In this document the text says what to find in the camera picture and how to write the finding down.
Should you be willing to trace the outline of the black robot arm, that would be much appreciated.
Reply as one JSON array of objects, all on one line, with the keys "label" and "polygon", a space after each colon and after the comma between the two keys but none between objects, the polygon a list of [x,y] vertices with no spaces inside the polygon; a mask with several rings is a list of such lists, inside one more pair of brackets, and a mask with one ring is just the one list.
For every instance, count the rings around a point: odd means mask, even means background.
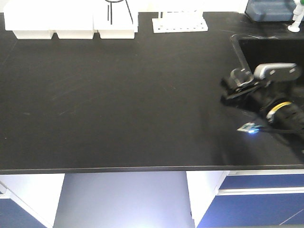
[{"label": "black robot arm", "polygon": [[291,99],[292,89],[301,71],[296,64],[256,67],[252,73],[236,68],[221,80],[225,92],[221,101],[228,106],[255,112],[269,126],[248,122],[238,128],[245,133],[281,133],[304,135],[304,111]]}]

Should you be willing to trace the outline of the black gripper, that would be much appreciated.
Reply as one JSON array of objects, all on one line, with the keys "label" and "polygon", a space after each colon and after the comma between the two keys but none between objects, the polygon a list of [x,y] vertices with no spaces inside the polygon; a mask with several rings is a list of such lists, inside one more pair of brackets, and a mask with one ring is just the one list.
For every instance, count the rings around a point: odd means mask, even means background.
[{"label": "black gripper", "polygon": [[289,101],[288,83],[254,79],[244,68],[233,69],[222,78],[222,84],[227,88],[220,98],[221,103],[235,108],[265,114],[276,105]]}]

